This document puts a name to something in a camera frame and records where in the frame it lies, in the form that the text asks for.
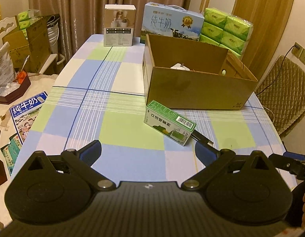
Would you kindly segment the large cardboard box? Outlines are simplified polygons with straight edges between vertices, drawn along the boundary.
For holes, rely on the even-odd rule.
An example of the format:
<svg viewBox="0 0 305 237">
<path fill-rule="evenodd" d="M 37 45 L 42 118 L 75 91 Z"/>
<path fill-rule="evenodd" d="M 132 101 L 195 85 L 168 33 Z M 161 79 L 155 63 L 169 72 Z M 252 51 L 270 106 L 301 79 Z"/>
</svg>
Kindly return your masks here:
<svg viewBox="0 0 305 237">
<path fill-rule="evenodd" d="M 146 36 L 142 71 L 146 102 L 170 109 L 240 110 L 258 85 L 230 50 L 162 35 Z"/>
</svg>

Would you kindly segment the black pen-like stick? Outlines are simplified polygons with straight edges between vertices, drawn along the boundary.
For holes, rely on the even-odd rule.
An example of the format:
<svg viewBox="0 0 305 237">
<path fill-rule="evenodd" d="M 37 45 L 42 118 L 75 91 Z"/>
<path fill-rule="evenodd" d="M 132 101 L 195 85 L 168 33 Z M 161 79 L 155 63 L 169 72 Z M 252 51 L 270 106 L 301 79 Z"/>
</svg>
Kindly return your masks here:
<svg viewBox="0 0 305 237">
<path fill-rule="evenodd" d="M 191 137 L 196 140 L 197 142 L 199 142 L 200 144 L 202 144 L 203 146 L 211 146 L 213 147 L 214 143 L 213 141 L 209 140 L 207 137 L 205 137 L 204 135 L 202 135 L 200 132 L 198 132 L 197 130 L 194 130 L 191 134 Z"/>
</svg>

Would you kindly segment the green medicine box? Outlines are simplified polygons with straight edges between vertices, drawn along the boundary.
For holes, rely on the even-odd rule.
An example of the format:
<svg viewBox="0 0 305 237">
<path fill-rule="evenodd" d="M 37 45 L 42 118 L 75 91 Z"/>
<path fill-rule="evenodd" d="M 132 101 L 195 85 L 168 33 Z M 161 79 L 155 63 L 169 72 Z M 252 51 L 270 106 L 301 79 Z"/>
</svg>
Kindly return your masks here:
<svg viewBox="0 0 305 237">
<path fill-rule="evenodd" d="M 196 128 L 196 123 L 157 101 L 146 106 L 144 123 L 182 146 Z"/>
</svg>

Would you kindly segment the wooden door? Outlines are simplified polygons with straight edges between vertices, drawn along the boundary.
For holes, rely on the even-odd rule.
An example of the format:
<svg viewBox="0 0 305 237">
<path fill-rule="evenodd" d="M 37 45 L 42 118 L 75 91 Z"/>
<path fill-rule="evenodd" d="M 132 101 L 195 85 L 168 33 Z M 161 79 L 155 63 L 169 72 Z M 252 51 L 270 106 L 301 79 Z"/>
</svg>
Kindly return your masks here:
<svg viewBox="0 0 305 237">
<path fill-rule="evenodd" d="M 259 80 L 282 38 L 294 0 L 235 0 L 232 14 L 253 24 L 242 61 Z"/>
</svg>

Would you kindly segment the green tissue pack bundle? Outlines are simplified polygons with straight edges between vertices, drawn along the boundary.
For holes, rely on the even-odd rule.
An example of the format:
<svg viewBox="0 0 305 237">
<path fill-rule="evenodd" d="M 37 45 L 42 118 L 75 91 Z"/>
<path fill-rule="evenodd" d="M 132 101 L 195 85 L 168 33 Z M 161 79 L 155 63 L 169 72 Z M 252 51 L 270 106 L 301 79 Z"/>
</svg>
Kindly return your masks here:
<svg viewBox="0 0 305 237">
<path fill-rule="evenodd" d="M 241 59 L 253 29 L 253 24 L 243 18 L 216 8 L 206 8 L 199 41 L 228 49 Z"/>
</svg>

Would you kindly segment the white humidifier product box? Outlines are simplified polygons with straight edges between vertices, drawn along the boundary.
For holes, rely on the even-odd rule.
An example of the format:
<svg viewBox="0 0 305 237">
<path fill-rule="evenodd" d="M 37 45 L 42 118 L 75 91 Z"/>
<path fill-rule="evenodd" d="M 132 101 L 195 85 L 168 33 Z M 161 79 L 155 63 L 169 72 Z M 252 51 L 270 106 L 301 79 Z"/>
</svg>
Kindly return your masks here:
<svg viewBox="0 0 305 237">
<path fill-rule="evenodd" d="M 133 44 L 135 5 L 106 4 L 104 8 L 104 46 L 130 47 Z"/>
</svg>

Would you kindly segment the white cotton glove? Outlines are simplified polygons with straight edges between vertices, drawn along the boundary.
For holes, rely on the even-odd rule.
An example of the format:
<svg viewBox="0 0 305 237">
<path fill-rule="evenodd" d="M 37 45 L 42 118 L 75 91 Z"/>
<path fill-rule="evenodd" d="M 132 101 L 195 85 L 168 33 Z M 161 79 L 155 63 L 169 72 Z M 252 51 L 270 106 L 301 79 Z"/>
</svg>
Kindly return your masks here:
<svg viewBox="0 0 305 237">
<path fill-rule="evenodd" d="M 190 69 L 188 67 L 185 67 L 184 64 L 181 63 L 176 63 L 174 66 L 171 67 L 172 69 L 175 70 L 183 70 L 183 71 L 190 71 Z"/>
</svg>

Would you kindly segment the quilted brown chair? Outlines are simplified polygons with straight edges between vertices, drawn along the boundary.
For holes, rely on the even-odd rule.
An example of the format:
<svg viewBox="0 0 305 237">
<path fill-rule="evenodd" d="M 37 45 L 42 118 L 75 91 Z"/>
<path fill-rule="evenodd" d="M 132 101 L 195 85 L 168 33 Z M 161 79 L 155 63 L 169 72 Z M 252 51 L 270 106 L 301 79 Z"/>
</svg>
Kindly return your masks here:
<svg viewBox="0 0 305 237">
<path fill-rule="evenodd" d="M 281 137 L 305 116 L 305 72 L 283 55 L 274 62 L 255 94 Z"/>
</svg>

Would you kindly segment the silver foil bag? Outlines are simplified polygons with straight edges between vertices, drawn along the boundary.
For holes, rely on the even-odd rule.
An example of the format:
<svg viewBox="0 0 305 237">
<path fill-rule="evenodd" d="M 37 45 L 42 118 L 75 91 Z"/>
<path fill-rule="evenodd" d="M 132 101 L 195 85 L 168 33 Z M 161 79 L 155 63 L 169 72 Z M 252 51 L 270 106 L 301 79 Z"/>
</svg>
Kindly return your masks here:
<svg viewBox="0 0 305 237">
<path fill-rule="evenodd" d="M 5 42 L 0 48 L 0 95 L 5 91 L 6 86 L 15 79 L 13 62 L 9 55 L 10 44 Z"/>
</svg>

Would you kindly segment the brown cardboard boxes stack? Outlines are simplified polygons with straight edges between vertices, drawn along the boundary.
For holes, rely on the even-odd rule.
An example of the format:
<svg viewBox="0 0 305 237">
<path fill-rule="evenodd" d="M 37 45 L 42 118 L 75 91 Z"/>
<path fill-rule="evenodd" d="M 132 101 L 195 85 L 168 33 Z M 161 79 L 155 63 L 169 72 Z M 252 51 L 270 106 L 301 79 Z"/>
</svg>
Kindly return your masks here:
<svg viewBox="0 0 305 237">
<path fill-rule="evenodd" d="M 58 54 L 51 53 L 46 22 L 47 16 L 43 16 L 26 29 L 16 28 L 3 37 L 1 42 L 10 44 L 9 55 L 14 69 L 39 74 L 55 72 Z"/>
</svg>

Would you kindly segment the blue milk flyer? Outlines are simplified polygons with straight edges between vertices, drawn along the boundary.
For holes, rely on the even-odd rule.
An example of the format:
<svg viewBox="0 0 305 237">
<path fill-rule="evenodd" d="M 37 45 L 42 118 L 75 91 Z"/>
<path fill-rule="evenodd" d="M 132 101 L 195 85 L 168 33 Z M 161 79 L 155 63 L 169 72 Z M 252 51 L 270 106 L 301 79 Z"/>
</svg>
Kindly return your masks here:
<svg viewBox="0 0 305 237">
<path fill-rule="evenodd" d="M 21 144 L 25 142 L 46 98 L 47 92 L 43 91 L 9 108 Z"/>
</svg>

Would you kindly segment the wall power socket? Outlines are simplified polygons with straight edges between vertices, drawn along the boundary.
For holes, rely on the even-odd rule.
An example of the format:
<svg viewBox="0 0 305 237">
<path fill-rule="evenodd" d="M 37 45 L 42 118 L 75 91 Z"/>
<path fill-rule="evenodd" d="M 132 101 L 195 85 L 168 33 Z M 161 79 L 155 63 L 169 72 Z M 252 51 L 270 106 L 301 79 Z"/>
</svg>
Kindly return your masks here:
<svg viewBox="0 0 305 237">
<path fill-rule="evenodd" d="M 291 53 L 305 65 L 305 48 L 296 42 Z"/>
</svg>

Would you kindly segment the dark wooden tray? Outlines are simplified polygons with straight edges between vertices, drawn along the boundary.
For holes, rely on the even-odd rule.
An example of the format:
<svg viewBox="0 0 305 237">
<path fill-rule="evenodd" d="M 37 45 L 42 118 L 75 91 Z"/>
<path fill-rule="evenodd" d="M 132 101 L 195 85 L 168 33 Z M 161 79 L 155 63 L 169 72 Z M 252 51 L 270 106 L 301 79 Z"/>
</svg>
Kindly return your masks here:
<svg viewBox="0 0 305 237">
<path fill-rule="evenodd" d="M 29 76 L 26 74 L 22 84 L 17 89 L 14 89 L 6 96 L 0 96 L 0 104 L 9 105 L 17 99 L 21 98 L 30 87 L 31 82 Z"/>
</svg>

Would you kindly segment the blue milk carton box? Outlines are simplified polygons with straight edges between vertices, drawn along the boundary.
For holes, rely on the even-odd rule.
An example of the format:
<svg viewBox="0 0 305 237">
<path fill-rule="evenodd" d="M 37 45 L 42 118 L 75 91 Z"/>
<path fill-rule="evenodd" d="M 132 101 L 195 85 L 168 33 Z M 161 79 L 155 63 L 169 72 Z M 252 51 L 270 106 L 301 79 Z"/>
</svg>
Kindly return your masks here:
<svg viewBox="0 0 305 237">
<path fill-rule="evenodd" d="M 144 6 L 140 42 L 145 43 L 147 34 L 164 35 L 197 41 L 204 16 L 177 5 L 154 2 Z"/>
</svg>

